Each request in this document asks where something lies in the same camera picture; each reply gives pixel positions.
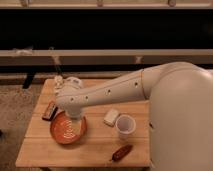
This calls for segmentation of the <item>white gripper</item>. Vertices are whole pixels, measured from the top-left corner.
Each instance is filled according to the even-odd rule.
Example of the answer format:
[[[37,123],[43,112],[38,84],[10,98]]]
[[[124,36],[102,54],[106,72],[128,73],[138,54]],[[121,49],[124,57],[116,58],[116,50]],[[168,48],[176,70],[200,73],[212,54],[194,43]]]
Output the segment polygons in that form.
[[[66,113],[66,117],[68,131],[74,135],[79,135],[81,133],[81,118],[71,117],[68,113]]]

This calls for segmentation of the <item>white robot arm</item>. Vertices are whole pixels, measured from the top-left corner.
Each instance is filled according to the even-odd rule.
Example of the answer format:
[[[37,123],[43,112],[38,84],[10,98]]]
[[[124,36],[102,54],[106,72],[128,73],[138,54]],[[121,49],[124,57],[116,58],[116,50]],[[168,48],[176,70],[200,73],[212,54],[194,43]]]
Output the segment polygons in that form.
[[[66,82],[56,104],[78,118],[87,106],[149,102],[150,171],[213,171],[213,74],[187,62],[145,68],[102,84]]]

